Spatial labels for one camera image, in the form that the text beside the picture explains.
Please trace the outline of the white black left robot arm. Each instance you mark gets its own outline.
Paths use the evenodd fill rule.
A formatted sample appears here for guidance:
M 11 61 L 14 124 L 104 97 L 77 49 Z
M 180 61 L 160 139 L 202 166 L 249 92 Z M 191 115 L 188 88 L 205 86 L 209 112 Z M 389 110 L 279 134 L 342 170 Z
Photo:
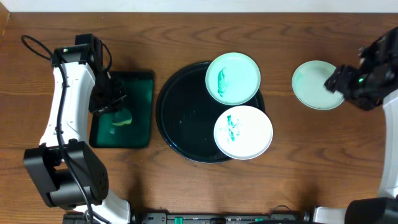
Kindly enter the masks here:
M 81 212 L 89 223 L 130 223 L 129 202 L 110 190 L 107 170 L 88 142 L 90 96 L 103 74 L 102 46 L 54 51 L 49 121 L 39 146 L 25 151 L 24 165 L 48 207 Z

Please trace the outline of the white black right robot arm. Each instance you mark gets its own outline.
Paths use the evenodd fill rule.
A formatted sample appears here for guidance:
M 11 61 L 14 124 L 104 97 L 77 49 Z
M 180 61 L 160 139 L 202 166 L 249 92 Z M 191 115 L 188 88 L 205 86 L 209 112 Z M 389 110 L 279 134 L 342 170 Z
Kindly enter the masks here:
M 347 208 L 317 207 L 311 223 L 397 224 L 397 29 L 359 51 L 359 68 L 338 67 L 324 86 L 369 111 L 381 106 L 386 121 L 382 179 L 375 198 L 352 201 Z

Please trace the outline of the white plate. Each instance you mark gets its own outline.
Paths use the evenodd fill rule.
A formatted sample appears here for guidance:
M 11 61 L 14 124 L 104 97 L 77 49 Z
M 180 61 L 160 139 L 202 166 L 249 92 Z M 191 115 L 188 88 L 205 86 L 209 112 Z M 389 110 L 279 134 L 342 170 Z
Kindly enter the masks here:
M 253 106 L 234 106 L 215 122 L 213 137 L 218 149 L 228 157 L 249 160 L 271 145 L 273 126 L 269 117 Z

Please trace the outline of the green sponge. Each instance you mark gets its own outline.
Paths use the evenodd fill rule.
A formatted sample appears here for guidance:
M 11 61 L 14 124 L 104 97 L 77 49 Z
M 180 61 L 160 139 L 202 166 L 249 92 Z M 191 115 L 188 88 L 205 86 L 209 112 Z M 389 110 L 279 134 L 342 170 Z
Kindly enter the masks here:
M 131 112 L 128 109 L 121 109 L 115 112 L 114 117 L 112 119 L 112 124 L 115 126 L 124 126 L 127 124 L 131 124 L 132 116 Z

